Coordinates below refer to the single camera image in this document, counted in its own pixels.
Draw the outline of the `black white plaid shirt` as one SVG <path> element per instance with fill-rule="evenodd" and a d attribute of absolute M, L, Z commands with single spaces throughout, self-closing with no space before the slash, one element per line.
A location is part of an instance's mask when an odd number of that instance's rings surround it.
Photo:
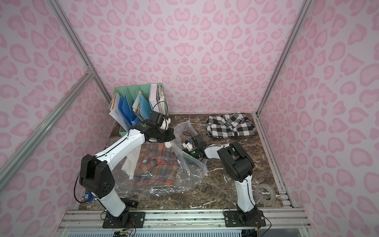
<path fill-rule="evenodd" d="M 206 133 L 214 138 L 252 136 L 256 128 L 245 113 L 209 116 L 206 121 Z"/>

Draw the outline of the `clear plastic vacuum bag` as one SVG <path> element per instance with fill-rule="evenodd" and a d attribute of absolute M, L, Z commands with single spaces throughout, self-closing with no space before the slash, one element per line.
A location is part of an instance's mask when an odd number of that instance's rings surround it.
<path fill-rule="evenodd" d="M 171 147 L 146 142 L 115 166 L 115 190 L 121 197 L 164 196 L 193 190 L 208 174 L 206 161 L 198 158 L 189 121 L 174 128 Z"/>

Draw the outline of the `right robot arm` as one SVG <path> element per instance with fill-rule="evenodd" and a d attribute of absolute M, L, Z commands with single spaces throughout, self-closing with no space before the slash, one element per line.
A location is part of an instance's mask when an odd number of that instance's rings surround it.
<path fill-rule="evenodd" d="M 200 135 L 182 143 L 184 152 L 194 158 L 221 160 L 225 172 L 235 182 L 237 192 L 237 213 L 243 221 L 250 221 L 258 215 L 253 198 L 252 175 L 254 162 L 244 148 L 234 141 L 226 145 L 207 145 Z"/>

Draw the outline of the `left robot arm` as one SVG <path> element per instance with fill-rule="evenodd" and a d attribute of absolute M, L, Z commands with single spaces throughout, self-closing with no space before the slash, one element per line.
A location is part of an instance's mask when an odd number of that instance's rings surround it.
<path fill-rule="evenodd" d="M 128 208 L 115 190 L 112 171 L 129 153 L 145 142 L 166 143 L 175 139 L 167 114 L 152 111 L 148 119 L 133 125 L 128 133 L 96 155 L 82 158 L 76 179 L 96 197 L 112 218 L 126 218 Z"/>

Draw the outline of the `red plaid shirt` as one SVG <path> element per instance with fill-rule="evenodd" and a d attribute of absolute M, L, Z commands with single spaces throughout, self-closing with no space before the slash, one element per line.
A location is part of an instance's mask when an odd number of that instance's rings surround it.
<path fill-rule="evenodd" d="M 164 144 L 145 143 L 134 173 L 134 186 L 172 186 L 176 179 L 179 163 L 175 153 Z"/>

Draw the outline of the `blue folder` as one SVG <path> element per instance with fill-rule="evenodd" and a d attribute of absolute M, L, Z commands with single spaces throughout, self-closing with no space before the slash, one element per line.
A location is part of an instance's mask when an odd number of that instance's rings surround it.
<path fill-rule="evenodd" d="M 142 95 L 138 95 L 140 115 L 143 119 L 149 119 L 152 113 L 150 102 Z"/>

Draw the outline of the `white binder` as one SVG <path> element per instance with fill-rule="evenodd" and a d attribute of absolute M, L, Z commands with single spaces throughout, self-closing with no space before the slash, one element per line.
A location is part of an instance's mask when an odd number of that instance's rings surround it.
<path fill-rule="evenodd" d="M 149 102 L 153 111 L 161 114 L 165 113 L 164 94 L 162 86 L 158 84 L 152 84 L 150 86 Z"/>

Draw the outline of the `green file organizer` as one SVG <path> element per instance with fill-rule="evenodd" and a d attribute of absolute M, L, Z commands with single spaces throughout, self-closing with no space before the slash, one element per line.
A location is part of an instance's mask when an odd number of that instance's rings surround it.
<path fill-rule="evenodd" d="M 123 101 L 123 110 L 127 116 L 128 121 L 131 124 L 131 127 L 136 125 L 139 122 L 144 121 L 140 115 L 140 106 L 139 106 L 139 99 L 138 95 L 142 94 L 148 101 L 149 101 L 149 95 L 150 95 L 150 86 L 151 85 L 138 85 L 138 86 L 127 86 L 127 87 L 118 87 L 114 90 L 114 93 L 118 91 L 120 95 L 124 98 Z M 165 94 L 164 94 L 164 101 L 165 105 L 165 115 L 168 115 L 168 105 L 165 101 Z M 124 136 L 127 134 L 127 131 L 124 130 L 123 127 L 120 125 L 119 129 L 120 136 Z"/>

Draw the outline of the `clear tape roll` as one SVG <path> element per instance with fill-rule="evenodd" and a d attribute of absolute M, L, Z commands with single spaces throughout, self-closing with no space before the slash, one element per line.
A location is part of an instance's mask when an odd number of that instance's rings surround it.
<path fill-rule="evenodd" d="M 273 187 L 268 184 L 259 184 L 254 191 L 257 202 L 262 205 L 269 205 L 276 200 L 276 192 Z"/>

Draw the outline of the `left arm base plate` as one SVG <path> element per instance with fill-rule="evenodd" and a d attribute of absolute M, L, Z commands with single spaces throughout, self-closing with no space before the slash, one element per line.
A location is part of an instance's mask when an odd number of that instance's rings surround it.
<path fill-rule="evenodd" d="M 143 228 L 146 212 L 124 211 L 119 217 L 114 217 L 106 211 L 102 225 L 103 229 Z"/>

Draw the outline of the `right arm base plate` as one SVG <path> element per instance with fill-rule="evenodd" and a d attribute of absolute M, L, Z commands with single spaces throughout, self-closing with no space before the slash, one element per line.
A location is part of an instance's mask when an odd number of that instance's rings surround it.
<path fill-rule="evenodd" d="M 255 209 L 250 212 L 224 209 L 223 216 L 226 227 L 254 227 L 259 229 L 266 226 L 263 213 Z"/>

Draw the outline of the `blue object at wall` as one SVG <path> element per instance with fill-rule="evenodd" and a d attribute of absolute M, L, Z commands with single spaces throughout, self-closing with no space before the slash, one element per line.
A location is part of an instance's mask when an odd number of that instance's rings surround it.
<path fill-rule="evenodd" d="M 83 196 L 84 203 L 86 203 L 86 202 L 94 202 L 94 199 L 95 199 L 94 195 L 90 191 L 85 190 L 85 193 L 84 193 L 84 196 Z"/>

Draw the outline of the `aluminium front rail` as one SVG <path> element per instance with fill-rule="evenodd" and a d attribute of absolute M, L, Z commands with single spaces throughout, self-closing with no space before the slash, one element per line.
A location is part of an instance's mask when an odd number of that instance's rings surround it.
<path fill-rule="evenodd" d="M 310 229 L 302 208 L 263 208 L 265 229 Z M 145 210 L 143 227 L 138 231 L 227 230 L 221 209 Z M 103 231 L 102 211 L 67 211 L 58 231 Z"/>

